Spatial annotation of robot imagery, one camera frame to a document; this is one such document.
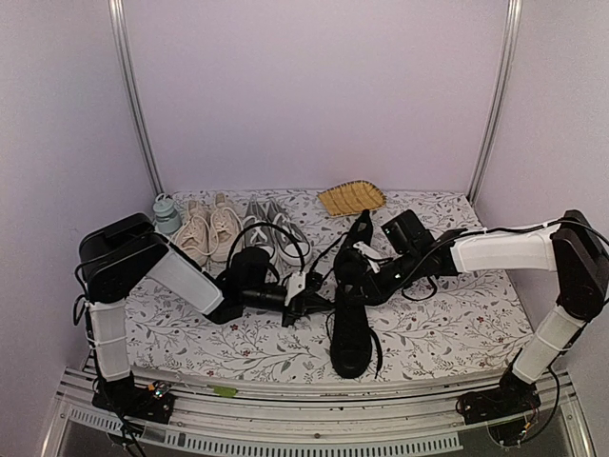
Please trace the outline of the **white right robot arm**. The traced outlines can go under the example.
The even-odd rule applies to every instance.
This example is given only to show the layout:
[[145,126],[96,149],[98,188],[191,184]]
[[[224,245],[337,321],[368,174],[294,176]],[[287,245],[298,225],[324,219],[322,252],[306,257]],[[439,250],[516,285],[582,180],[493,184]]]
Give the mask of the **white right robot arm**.
[[439,237],[408,209],[386,222],[382,231],[396,255],[377,261],[363,244],[356,246],[361,271],[348,283],[346,297],[352,303],[380,305],[429,276],[504,271],[555,283],[555,303],[547,307],[498,384],[458,398],[457,411],[468,425],[540,407],[538,380],[608,304],[608,242],[576,209],[533,225],[456,228]]

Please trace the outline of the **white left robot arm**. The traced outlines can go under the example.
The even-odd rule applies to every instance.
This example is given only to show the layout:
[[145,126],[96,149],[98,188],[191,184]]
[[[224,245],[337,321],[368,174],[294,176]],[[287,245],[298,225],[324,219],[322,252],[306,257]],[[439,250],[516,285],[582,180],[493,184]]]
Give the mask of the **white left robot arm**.
[[120,418],[166,423],[175,402],[167,382],[136,386],[128,361],[125,307],[141,281],[150,279],[167,288],[214,324],[234,320],[246,308],[259,308],[281,313],[287,328],[333,307],[318,292],[323,277],[305,271],[301,251],[299,269],[281,279],[267,251],[232,246],[225,270],[212,277],[142,213],[89,234],[80,243],[79,255],[74,276],[82,292],[72,306],[72,322],[85,324],[93,351],[92,403]]

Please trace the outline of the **black front canvas sneaker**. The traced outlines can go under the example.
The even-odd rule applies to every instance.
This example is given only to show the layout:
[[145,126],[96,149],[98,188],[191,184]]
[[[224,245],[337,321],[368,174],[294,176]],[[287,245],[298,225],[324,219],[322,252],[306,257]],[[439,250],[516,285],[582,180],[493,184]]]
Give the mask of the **black front canvas sneaker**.
[[335,289],[333,327],[329,334],[330,362],[335,372],[344,379],[362,376],[376,350],[374,378],[383,368],[381,341],[369,325],[366,298],[355,287],[339,282]]

